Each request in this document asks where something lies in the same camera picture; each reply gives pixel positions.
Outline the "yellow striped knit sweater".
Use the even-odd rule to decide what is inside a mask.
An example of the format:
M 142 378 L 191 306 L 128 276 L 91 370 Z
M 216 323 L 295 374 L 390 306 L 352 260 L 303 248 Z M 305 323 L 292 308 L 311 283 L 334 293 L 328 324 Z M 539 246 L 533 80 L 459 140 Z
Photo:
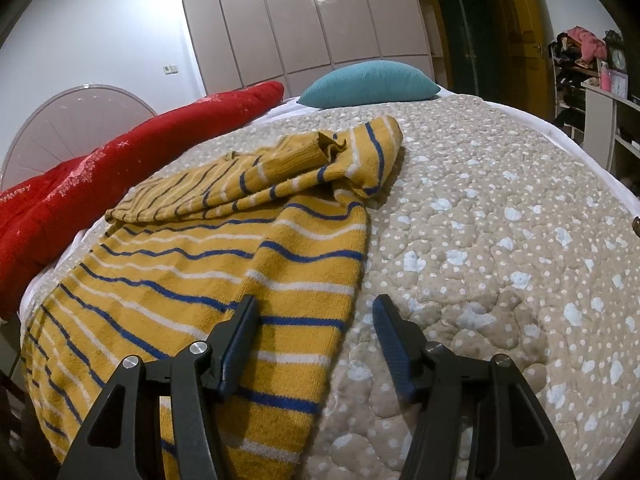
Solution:
M 246 295 L 260 324 L 216 417 L 239 479 L 292 477 L 321 411 L 368 248 L 366 203 L 402 142 L 393 117 L 289 134 L 140 185 L 36 307 L 22 359 L 54 456 L 125 356 L 170 358 Z

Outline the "pink clothes pile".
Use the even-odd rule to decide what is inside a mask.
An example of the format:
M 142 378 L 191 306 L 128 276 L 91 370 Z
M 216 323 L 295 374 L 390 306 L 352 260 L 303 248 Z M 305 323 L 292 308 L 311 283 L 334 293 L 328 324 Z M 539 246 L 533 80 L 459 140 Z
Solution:
M 580 45 L 580 60 L 589 65 L 593 60 L 605 60 L 608 57 L 608 49 L 605 42 L 598 38 L 590 30 L 582 26 L 569 29 L 567 36 Z

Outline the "beige dotted quilt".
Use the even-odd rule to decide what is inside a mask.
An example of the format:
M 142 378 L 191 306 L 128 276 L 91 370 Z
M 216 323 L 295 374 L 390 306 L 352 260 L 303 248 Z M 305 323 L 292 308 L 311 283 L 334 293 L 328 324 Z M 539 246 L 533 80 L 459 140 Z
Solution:
M 395 479 L 416 412 L 393 392 L 372 304 L 391 296 L 460 356 L 504 352 L 532 386 L 579 479 L 610 474 L 639 418 L 639 239 L 625 189 L 575 144 L 474 96 L 336 108 L 198 144 L 163 169 L 191 185 L 216 158 L 289 133 L 397 120 L 402 150 L 368 203 L 363 278 L 329 363 L 319 334 L 268 330 L 258 361 L 303 398 L 323 376 L 307 446 L 245 436 L 234 452 L 303 479 Z

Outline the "red long pillow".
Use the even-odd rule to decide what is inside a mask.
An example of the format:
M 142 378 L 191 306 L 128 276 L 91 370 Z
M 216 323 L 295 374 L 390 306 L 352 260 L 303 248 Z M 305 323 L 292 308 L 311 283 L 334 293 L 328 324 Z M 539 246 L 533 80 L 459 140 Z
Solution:
M 84 157 L 1 193 L 1 318 L 17 314 L 32 279 L 60 258 L 130 188 L 206 140 L 241 128 L 282 101 L 266 81 L 220 92 L 142 122 Z

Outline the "white round fan guard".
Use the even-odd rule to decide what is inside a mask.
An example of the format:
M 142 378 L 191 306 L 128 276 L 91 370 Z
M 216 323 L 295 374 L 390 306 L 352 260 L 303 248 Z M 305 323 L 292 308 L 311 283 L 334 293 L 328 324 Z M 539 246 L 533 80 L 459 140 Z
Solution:
M 142 99 L 108 84 L 83 84 L 43 102 L 4 156 L 3 191 L 96 148 L 154 117 Z

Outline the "white shelf unit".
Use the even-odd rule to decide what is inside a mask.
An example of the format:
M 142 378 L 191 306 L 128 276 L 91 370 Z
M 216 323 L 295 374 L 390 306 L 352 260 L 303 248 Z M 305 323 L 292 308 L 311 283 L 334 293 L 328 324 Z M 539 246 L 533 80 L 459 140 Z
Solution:
M 553 65 L 553 123 L 627 188 L 639 189 L 639 100 L 628 77 L 605 60 L 582 59 L 582 45 L 560 35 Z

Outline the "teal pillow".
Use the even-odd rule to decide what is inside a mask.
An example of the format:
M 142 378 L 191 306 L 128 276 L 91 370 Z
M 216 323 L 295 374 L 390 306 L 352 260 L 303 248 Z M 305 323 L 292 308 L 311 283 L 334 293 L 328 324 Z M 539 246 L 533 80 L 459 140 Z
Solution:
M 430 77 L 411 65 L 387 60 L 332 70 L 309 86 L 299 104 L 322 108 L 434 99 L 440 91 Z

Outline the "white glossy wardrobe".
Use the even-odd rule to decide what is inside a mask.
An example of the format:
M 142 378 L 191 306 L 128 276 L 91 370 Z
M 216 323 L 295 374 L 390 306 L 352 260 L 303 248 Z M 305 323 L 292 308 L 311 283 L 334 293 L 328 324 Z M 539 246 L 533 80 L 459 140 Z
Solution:
M 389 58 L 434 74 L 419 0 L 182 0 L 208 93 L 277 80 L 299 96 L 331 70 Z

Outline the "wooden door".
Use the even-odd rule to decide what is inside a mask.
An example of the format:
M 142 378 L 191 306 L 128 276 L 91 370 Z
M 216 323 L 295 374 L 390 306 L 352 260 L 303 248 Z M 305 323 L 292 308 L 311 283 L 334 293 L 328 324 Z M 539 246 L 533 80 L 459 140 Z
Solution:
M 446 87 L 545 120 L 553 115 L 539 0 L 432 0 Z

